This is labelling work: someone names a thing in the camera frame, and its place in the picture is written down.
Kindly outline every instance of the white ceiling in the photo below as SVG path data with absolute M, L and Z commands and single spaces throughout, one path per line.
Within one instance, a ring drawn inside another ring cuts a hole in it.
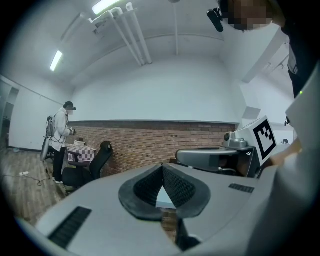
M 72 81 L 93 63 L 115 49 L 126 46 L 110 20 L 107 21 L 105 30 L 99 36 L 93 32 L 94 25 L 86 20 L 67 42 L 62 41 L 63 34 L 80 13 L 92 19 L 97 17 L 92 7 L 98 2 L 99 0 L 48 1 L 32 13 L 19 32 L 19 41 L 24 42 L 20 45 L 22 47 L 20 51 L 23 52 L 26 60 L 33 60 L 28 65 L 33 65 L 38 74 L 45 74 L 60 83 L 74 84 Z M 173 5 L 168 0 L 122 0 L 110 9 L 121 7 L 126 12 L 126 4 L 129 2 L 138 9 L 136 15 L 146 39 L 174 35 Z M 177 4 L 179 34 L 181 36 L 197 35 L 205 37 L 207 41 L 212 39 L 221 42 L 223 35 L 216 31 L 206 15 L 208 9 L 217 6 L 216 1 L 212 0 L 181 0 Z M 202 50 L 199 42 L 196 46 L 199 48 L 198 51 Z M 63 53 L 63 58 L 55 72 L 51 72 L 49 67 L 57 50 Z M 128 58 L 134 61 L 132 55 L 128 54 Z

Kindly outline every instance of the wooden floor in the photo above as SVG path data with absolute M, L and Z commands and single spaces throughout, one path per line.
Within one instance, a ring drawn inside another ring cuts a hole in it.
M 8 204 L 17 217 L 35 225 L 37 220 L 52 206 L 65 198 L 65 188 L 52 180 L 53 162 L 47 160 L 46 165 L 40 160 L 40 153 L 20 151 L 1 147 L 0 150 L 0 186 Z M 38 186 L 38 181 L 19 176 L 19 173 L 29 172 L 30 177 L 44 180 Z

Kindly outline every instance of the white sleeve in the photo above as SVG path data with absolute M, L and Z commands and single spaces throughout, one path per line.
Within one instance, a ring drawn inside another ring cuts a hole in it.
M 55 116 L 56 129 L 61 136 L 69 136 L 71 131 L 67 127 L 67 117 L 63 112 Z

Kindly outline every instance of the person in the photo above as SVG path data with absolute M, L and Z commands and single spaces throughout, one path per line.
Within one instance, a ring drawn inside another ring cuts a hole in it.
M 288 72 L 296 98 L 319 60 L 316 8 L 302 9 L 298 2 L 286 0 L 219 0 L 218 3 L 222 18 L 236 30 L 246 32 L 271 23 L 281 27 L 290 40 Z M 281 166 L 286 157 L 301 149 L 297 138 L 285 151 L 271 156 L 262 168 Z M 247 168 L 244 161 L 241 162 L 241 166 L 238 164 L 238 171 L 243 173 Z
M 51 138 L 51 146 L 54 149 L 53 158 L 53 181 L 57 184 L 62 182 L 62 167 L 66 151 L 66 137 L 76 134 L 68 128 L 68 117 L 73 115 L 76 108 L 71 101 L 67 101 L 54 117 L 54 136 Z

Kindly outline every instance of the person's arm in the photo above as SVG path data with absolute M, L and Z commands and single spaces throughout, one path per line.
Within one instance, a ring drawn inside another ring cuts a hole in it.
M 263 165 L 263 169 L 270 166 L 282 166 L 285 162 L 285 159 L 292 155 L 299 153 L 302 149 L 300 140 L 297 138 L 285 151 L 280 152 L 276 155 L 271 156 Z
M 67 118 L 64 113 L 58 113 L 55 117 L 55 121 L 57 131 L 61 136 L 69 136 L 71 134 L 71 131 L 67 127 Z

